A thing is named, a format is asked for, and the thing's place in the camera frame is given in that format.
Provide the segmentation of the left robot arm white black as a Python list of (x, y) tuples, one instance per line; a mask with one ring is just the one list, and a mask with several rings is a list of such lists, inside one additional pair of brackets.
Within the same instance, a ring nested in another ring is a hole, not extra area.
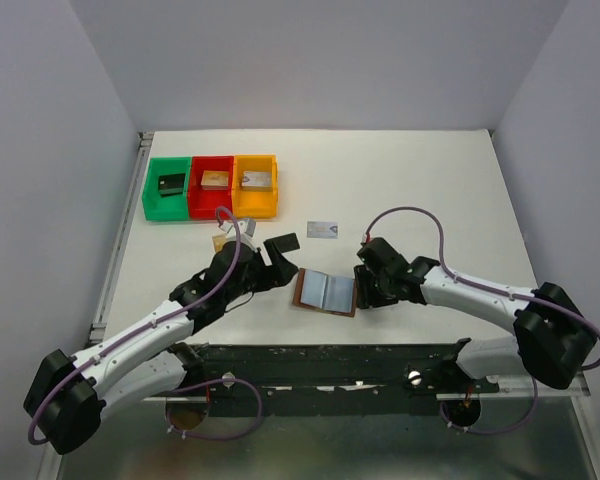
[(115, 407), (178, 390), (186, 368), (172, 346), (220, 319), (239, 297), (288, 285), (298, 268), (285, 255), (298, 247), (293, 233), (262, 247), (232, 239), (207, 268), (132, 326), (72, 355), (60, 349), (47, 354), (23, 403), (31, 418), (29, 443), (70, 453)]

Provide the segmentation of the brown leather card holder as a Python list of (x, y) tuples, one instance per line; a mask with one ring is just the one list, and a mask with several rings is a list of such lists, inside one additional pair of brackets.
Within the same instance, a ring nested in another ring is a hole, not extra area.
[(292, 304), (317, 312), (354, 317), (357, 289), (351, 277), (328, 275), (309, 269), (300, 269)]

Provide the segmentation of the black credit card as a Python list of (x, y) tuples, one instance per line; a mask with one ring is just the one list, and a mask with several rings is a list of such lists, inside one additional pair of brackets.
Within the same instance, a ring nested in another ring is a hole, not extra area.
[(299, 240), (295, 233), (288, 233), (271, 238), (269, 242), (280, 254), (285, 254), (300, 249)]

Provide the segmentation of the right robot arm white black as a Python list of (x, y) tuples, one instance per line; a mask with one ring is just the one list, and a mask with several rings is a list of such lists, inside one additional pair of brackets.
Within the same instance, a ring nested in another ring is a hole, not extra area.
[(529, 375), (556, 390), (570, 386), (598, 336), (566, 291), (545, 282), (525, 289), (465, 278), (438, 260), (407, 261), (385, 239), (364, 243), (354, 269), (360, 309), (401, 301), (444, 307), (484, 320), (506, 336), (462, 340), (452, 356), (469, 379)]

